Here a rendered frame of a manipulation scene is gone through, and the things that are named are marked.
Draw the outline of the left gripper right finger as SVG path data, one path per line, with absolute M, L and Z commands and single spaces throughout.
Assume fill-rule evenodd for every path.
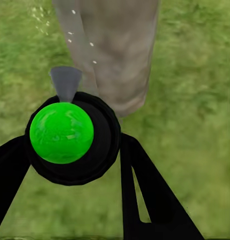
M 124 240 L 204 240 L 138 141 L 121 134 Z M 142 223 L 132 168 L 151 223 Z

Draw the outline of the pesticide atomizer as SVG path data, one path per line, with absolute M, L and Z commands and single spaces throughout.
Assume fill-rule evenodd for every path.
M 81 91 L 77 65 L 50 67 L 56 96 L 31 116 L 25 134 L 30 164 L 47 180 L 78 186 L 102 177 L 121 147 L 117 115 L 101 98 Z

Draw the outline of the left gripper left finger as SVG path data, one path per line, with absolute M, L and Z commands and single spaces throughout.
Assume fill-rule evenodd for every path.
M 25 136 L 0 146 L 0 225 L 29 169 Z

